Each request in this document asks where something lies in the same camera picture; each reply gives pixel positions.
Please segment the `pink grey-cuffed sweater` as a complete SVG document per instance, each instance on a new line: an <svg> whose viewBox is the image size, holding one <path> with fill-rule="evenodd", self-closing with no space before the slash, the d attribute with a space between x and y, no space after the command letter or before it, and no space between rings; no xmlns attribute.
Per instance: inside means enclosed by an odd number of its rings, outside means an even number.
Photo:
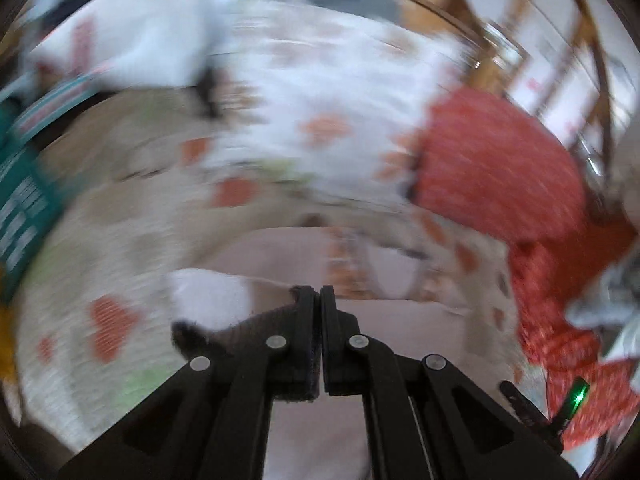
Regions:
<svg viewBox="0 0 640 480"><path fill-rule="evenodd" d="M207 361L200 479L553 479L564 462L451 359L473 307L431 257L331 228L247 233L168 274Z"/></svg>

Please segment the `grey small garment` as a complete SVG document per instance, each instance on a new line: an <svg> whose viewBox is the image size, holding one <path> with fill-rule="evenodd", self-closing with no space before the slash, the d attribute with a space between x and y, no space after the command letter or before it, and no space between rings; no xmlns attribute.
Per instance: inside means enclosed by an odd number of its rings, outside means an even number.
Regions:
<svg viewBox="0 0 640 480"><path fill-rule="evenodd" d="M565 319L600 338L602 362L639 357L639 254L606 268L566 307Z"/></svg>

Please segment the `red floral bedsheet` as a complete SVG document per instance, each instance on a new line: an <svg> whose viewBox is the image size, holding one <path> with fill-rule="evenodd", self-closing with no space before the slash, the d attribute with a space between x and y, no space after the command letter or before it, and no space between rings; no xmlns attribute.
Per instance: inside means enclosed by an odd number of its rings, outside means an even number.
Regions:
<svg viewBox="0 0 640 480"><path fill-rule="evenodd" d="M636 363L598 361L599 338L565 321L570 300L579 296L637 237L624 218L608 224L586 222L565 240L512 244L508 263L518 305L518 339L529 362L546 372L546 399L554 415L576 377L590 385L587 399L563 434L564 448L600 437L636 414L639 395L629 382Z"/></svg>

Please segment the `heart-patterned patchwork quilt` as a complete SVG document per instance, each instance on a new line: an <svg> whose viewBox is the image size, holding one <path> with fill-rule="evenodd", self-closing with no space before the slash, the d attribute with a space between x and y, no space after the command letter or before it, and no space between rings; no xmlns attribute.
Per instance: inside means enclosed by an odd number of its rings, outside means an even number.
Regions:
<svg viewBox="0 0 640 480"><path fill-rule="evenodd" d="M126 91L43 151L72 197L15 298L14 411L79 452L178 370L182 268L270 298L330 284L398 352L443 353L489 393L524 384L506 246L409 207L318 200L274 171L218 181L196 163L215 136L192 93Z"/></svg>

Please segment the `red floral pillow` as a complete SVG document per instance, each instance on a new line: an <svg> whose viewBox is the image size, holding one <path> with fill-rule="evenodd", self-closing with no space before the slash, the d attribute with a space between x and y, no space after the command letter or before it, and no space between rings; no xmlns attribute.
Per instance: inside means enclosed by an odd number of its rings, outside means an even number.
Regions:
<svg viewBox="0 0 640 480"><path fill-rule="evenodd" d="M451 92L431 106L421 141L416 206L510 244L562 240L585 219L574 158L505 99Z"/></svg>

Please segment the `teal printed package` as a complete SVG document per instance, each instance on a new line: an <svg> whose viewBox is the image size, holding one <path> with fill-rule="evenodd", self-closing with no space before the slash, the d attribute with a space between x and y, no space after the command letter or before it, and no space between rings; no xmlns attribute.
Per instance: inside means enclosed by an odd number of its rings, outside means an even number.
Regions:
<svg viewBox="0 0 640 480"><path fill-rule="evenodd" d="M30 141L98 92L88 73L58 84L25 108L14 82L1 91L1 300L11 300L32 259L63 212L53 180Z"/></svg>

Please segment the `white floral pillow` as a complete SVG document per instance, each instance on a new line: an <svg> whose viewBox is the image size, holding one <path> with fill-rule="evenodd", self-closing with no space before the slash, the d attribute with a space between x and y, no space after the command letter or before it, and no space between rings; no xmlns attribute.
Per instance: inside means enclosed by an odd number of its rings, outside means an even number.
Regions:
<svg viewBox="0 0 640 480"><path fill-rule="evenodd" d="M450 32L303 0L238 0L215 93L222 125L200 165L398 208L428 109L460 84L467 53Z"/></svg>

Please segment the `wooden bed headboard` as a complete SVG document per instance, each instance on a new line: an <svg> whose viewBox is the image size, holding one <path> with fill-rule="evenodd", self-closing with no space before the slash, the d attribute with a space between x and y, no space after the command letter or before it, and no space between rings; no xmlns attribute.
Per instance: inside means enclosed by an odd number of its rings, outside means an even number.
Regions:
<svg viewBox="0 0 640 480"><path fill-rule="evenodd" d="M616 143L639 101L639 51L606 0L412 0L484 38L472 74L615 180Z"/></svg>

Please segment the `white plastic bag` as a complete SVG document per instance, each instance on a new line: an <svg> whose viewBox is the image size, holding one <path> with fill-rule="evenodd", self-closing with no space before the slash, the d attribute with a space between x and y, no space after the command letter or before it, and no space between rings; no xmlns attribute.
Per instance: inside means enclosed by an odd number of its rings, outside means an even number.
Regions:
<svg viewBox="0 0 640 480"><path fill-rule="evenodd" d="M214 54L220 0L91 0L29 52L107 90L193 86Z"/></svg>

